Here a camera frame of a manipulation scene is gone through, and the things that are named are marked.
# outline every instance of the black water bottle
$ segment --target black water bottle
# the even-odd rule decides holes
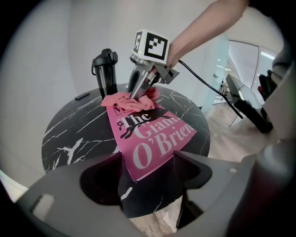
[[[115,64],[118,62],[118,55],[111,49],[102,50],[101,54],[92,61],[92,74],[97,76],[99,89],[104,98],[106,95],[117,92]]]

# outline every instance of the black cable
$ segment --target black cable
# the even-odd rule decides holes
[[[206,83],[199,75],[197,75],[194,71],[192,71],[192,69],[190,67],[187,66],[187,64],[181,60],[179,60],[179,63],[181,63],[184,67],[186,67],[193,75],[195,75],[195,77],[197,79],[199,79],[204,85],[206,85],[207,87],[209,87],[210,89],[212,89],[213,91],[215,91],[217,94],[221,95],[226,102],[229,104],[229,106],[233,109],[233,111],[241,118],[243,119],[243,117],[241,116],[241,114],[234,108],[234,106],[230,103],[230,101],[228,100],[228,98],[226,97],[226,95],[222,94],[220,91],[216,90],[215,88],[213,88],[212,86],[210,86],[208,83]]]

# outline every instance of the pink magazine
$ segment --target pink magazine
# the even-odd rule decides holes
[[[135,112],[107,106],[109,121],[125,165],[134,181],[155,171],[197,132],[162,106]]]

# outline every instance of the black marble tabletop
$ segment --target black marble tabletop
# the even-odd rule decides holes
[[[126,91],[126,84],[118,84],[118,91]],[[168,88],[158,87],[158,104],[177,115],[197,130],[182,151],[207,156],[210,149],[208,123],[201,110],[184,95]],[[81,162],[85,159],[118,152],[99,89],[80,100],[67,103],[51,120],[42,144],[42,162],[45,172],[59,166]],[[124,213],[138,217],[160,210],[182,195],[173,185],[172,161],[158,168],[144,179],[133,182],[123,170],[118,194],[122,197]]]

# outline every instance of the pink cloth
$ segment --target pink cloth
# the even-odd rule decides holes
[[[160,96],[160,92],[156,87],[151,87],[148,91],[139,99],[129,99],[130,93],[128,92],[117,92],[112,95],[107,95],[102,101],[101,106],[117,106],[123,109],[130,109],[136,112],[142,110],[155,109],[154,101]]]

